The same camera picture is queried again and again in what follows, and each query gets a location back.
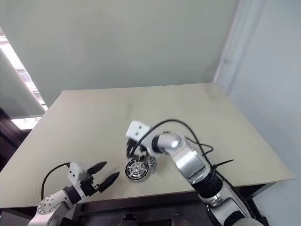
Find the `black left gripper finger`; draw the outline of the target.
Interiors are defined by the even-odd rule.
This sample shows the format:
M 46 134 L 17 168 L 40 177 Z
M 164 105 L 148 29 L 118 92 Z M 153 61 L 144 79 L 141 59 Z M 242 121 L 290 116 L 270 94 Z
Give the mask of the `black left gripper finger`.
M 109 188 L 119 177 L 120 172 L 115 172 L 111 175 L 109 175 L 101 184 L 98 185 L 98 191 L 102 193 L 107 188 Z
M 96 173 L 99 172 L 106 164 L 107 164 L 106 161 L 99 162 L 99 163 L 93 165 L 92 167 L 90 167 L 90 168 L 87 170 L 87 172 L 89 173 L 89 175 L 96 174 Z

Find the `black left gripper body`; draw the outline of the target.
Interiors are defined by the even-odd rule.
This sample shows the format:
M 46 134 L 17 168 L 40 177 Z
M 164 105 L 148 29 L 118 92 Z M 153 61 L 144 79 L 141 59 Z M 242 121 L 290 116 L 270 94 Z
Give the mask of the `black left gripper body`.
M 92 196 L 94 193 L 99 191 L 99 186 L 94 183 L 94 174 L 95 172 L 93 171 L 87 171 L 81 176 L 80 188 L 85 196 Z

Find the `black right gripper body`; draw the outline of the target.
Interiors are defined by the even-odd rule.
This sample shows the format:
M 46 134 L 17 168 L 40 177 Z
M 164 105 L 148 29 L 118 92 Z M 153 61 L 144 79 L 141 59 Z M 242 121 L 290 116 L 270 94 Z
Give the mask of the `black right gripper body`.
M 147 149 L 142 145 L 138 145 L 135 150 L 135 157 L 148 157 Z

